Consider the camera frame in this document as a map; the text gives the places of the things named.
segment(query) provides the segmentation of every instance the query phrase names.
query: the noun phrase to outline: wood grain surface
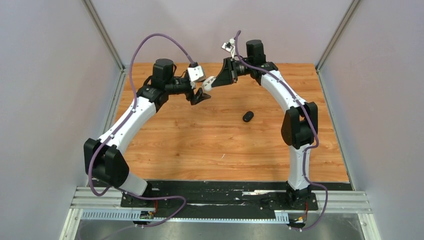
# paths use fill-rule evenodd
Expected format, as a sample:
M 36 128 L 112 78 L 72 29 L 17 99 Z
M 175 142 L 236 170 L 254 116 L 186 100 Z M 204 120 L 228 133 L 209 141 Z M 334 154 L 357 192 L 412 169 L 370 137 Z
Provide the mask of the wood grain surface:
M 222 63 L 201 64 L 216 76 Z M 136 88 L 152 74 L 151 63 L 133 67 Z M 180 75 L 187 64 L 177 64 Z M 348 176 L 313 64 L 277 64 L 284 79 L 318 105 L 320 146 L 310 157 L 313 181 L 346 182 Z M 191 106 L 185 96 L 169 101 L 136 134 L 124 154 L 130 170 L 144 179 L 286 181 L 289 151 L 281 137 L 284 113 L 267 90 L 249 76 L 214 88 L 211 99 Z M 118 119 L 133 99 L 127 79 Z M 250 122 L 242 116 L 254 112 Z

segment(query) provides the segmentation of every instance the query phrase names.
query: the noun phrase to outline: small black object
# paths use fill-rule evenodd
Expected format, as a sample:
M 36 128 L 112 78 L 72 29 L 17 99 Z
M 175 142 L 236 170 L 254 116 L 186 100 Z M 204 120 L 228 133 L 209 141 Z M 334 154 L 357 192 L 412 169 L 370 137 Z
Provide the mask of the small black object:
M 245 121 L 246 123 L 249 122 L 250 120 L 252 120 L 254 114 L 252 111 L 248 111 L 246 112 L 246 114 L 243 116 L 243 121 Z

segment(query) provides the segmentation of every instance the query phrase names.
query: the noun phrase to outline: white wall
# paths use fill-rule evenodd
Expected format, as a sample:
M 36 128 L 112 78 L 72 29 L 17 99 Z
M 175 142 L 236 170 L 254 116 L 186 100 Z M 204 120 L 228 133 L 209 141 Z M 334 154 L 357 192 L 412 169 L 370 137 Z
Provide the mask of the white wall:
M 59 238 L 118 73 L 80 0 L 0 1 L 0 239 Z
M 424 2 L 365 0 L 322 70 L 351 179 L 381 238 L 423 239 Z
M 218 62 L 224 41 L 261 39 L 276 63 L 318 63 L 351 0 L 92 0 L 125 64 L 149 34 L 168 34 L 197 62 Z M 136 62 L 187 62 L 165 39 L 152 39 Z

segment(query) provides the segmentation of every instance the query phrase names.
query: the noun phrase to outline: metal floor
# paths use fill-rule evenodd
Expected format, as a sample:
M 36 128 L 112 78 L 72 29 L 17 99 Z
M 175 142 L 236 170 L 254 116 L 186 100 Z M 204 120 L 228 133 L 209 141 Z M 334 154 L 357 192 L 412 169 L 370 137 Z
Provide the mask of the metal floor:
M 309 214 L 313 223 L 317 214 Z M 101 240 L 115 231 L 132 225 L 129 221 L 82 220 L 81 239 Z M 328 213 L 313 229 L 296 232 L 286 225 L 273 223 L 166 222 L 152 228 L 131 228 L 107 240 L 365 240 L 357 214 Z

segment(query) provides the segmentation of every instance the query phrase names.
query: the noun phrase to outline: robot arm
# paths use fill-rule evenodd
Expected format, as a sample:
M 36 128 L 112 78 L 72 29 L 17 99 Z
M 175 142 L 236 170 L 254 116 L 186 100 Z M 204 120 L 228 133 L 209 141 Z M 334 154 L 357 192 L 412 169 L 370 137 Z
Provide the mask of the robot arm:
M 95 151 L 108 138 L 109 141 L 102 147 L 94 159 L 92 176 L 115 188 L 141 196 L 145 192 L 148 183 L 130 172 L 123 155 L 133 137 L 141 127 L 155 115 L 169 95 L 185 94 L 191 105 L 210 98 L 196 88 L 195 82 L 205 78 L 205 73 L 199 65 L 190 66 L 185 75 L 174 76 L 176 66 L 169 59 L 158 59 L 153 65 L 153 73 L 144 85 L 137 91 L 137 105 L 134 108 L 134 100 L 119 120 L 97 140 L 89 138 L 84 144 L 85 172 L 88 174 L 90 161 Z
M 250 74 L 259 85 L 271 93 L 284 111 L 281 136 L 288 145 L 290 155 L 290 172 L 287 181 L 289 184 L 289 189 L 287 189 L 288 201 L 291 205 L 305 202 L 305 198 L 311 195 L 311 188 L 303 175 L 303 154 L 304 150 L 314 142 L 314 134 L 308 122 L 304 119 L 305 116 L 299 103 L 302 103 L 306 109 L 316 132 L 318 132 L 317 105 L 314 102 L 306 102 L 296 94 L 284 80 L 277 66 L 273 62 L 266 61 L 264 46 L 260 40 L 246 42 L 247 57 L 244 57 L 243 60 L 254 67 L 269 71 L 279 79 L 278 81 L 268 73 L 263 74 L 258 70 L 246 67 L 239 60 L 235 60 L 235 41 L 233 39 L 224 43 L 222 48 L 230 52 L 231 57 L 224 59 L 221 72 L 216 77 L 211 76 L 207 78 L 203 82 L 202 87 L 206 91 L 210 91 L 215 87 L 236 83 L 238 76 Z M 305 160 L 307 177 L 309 176 L 309 159 L 310 152 L 307 152 Z

